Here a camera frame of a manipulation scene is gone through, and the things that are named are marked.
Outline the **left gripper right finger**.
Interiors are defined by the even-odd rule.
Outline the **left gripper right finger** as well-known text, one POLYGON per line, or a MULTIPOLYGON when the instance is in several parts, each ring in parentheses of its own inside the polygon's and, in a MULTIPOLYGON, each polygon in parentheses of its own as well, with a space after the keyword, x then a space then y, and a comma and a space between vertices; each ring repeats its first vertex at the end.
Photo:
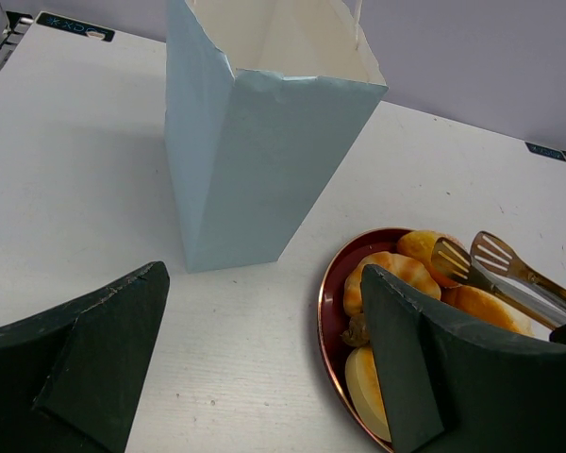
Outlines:
POLYGON ((485 323, 363 269, 361 294, 397 452, 566 452, 566 344, 485 323))

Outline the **small sugared round bun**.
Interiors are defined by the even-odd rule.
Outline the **small sugared round bun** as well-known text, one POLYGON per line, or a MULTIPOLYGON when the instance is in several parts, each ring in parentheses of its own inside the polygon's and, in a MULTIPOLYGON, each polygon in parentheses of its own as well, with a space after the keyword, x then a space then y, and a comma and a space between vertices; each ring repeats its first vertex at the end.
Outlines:
POLYGON ((434 245, 440 237, 457 244, 463 251, 465 251, 465 247, 457 238, 434 230, 411 231, 398 240, 396 250, 399 254, 419 261, 442 288, 455 288, 458 284, 454 280, 438 272, 431 262, 434 245))

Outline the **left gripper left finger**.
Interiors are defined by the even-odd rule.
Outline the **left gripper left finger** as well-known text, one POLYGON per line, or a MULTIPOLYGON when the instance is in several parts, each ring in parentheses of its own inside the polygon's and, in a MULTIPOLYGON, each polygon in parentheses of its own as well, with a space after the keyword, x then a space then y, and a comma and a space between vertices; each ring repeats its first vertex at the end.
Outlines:
POLYGON ((0 452, 123 452, 166 306, 153 261, 0 327, 0 452))

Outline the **dark brown bread piece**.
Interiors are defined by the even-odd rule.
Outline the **dark brown bread piece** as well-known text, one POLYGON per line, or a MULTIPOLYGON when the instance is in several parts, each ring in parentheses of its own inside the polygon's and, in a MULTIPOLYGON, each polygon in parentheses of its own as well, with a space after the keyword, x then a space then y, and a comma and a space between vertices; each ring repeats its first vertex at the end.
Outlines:
POLYGON ((350 318, 348 328, 342 333, 341 339, 351 347, 362 347, 370 342, 365 314, 359 313, 350 318))

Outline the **metal serving tongs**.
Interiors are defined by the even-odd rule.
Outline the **metal serving tongs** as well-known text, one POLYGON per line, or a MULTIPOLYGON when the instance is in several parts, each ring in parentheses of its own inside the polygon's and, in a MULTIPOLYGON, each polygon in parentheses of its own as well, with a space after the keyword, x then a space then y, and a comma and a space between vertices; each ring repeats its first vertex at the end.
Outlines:
POLYGON ((475 235, 469 251, 439 238, 431 262, 445 277, 495 295, 551 330, 566 324, 566 289, 534 270, 487 231, 475 235))

